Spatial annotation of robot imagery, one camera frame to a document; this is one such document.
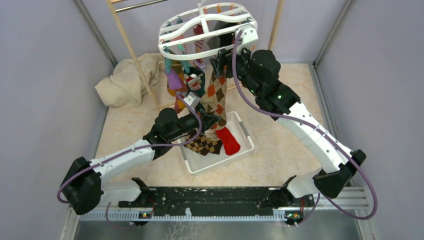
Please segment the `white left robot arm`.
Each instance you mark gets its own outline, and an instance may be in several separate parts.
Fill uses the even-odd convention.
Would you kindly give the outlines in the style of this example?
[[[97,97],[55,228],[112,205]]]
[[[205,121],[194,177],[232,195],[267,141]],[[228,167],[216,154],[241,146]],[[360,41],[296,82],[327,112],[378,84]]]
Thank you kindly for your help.
[[[181,137],[202,134],[222,120],[201,107],[178,117],[172,108],[162,109],[149,133],[136,143],[111,155],[87,160],[75,159],[67,171],[57,200],[69,204],[77,215],[83,215],[104,203],[132,202],[138,207],[149,203],[148,187],[135,180],[111,182],[111,179],[138,165],[154,161],[175,147]]]

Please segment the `brown beige argyle sock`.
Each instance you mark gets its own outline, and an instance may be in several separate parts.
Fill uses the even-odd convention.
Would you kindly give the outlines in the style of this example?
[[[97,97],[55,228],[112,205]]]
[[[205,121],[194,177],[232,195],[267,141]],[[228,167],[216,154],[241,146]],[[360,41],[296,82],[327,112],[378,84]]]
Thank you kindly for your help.
[[[221,130],[227,124],[226,93],[226,77],[216,77],[215,72],[213,71],[211,73],[209,84],[205,89],[205,94],[200,100],[200,103],[204,107],[207,114],[221,117],[221,120],[219,120],[218,123],[211,127],[212,130]]]

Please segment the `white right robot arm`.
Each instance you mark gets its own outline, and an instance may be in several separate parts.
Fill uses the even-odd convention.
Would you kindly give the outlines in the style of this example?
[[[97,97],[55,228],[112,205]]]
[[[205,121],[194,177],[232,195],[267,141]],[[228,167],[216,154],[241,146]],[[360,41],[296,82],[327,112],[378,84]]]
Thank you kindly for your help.
[[[344,146],[319,124],[301,98],[279,80],[281,65],[272,51],[251,52],[243,48],[235,58],[236,73],[232,72],[232,59],[232,51],[225,49],[210,58],[215,75],[236,76],[255,97],[260,112],[290,130],[320,163],[320,169],[295,176],[284,184],[283,203],[295,206],[301,197],[317,193],[331,199],[338,197],[357,172],[355,166],[366,159],[365,153]]]

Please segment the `red sock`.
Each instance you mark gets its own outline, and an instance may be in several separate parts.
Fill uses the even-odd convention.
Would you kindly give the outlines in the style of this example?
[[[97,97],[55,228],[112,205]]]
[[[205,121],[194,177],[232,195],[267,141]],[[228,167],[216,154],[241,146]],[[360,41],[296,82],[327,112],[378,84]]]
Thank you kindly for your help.
[[[221,140],[226,155],[232,156],[240,151],[240,144],[227,127],[216,130],[215,134]]]

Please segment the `dark teal sock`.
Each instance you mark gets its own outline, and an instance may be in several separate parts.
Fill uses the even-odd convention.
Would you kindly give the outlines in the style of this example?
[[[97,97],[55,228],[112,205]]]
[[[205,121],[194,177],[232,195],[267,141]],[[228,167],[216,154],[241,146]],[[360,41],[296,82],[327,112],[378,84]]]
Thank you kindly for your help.
[[[201,98],[205,94],[205,73],[196,67],[190,67],[189,72],[183,71],[183,76],[188,90]]]

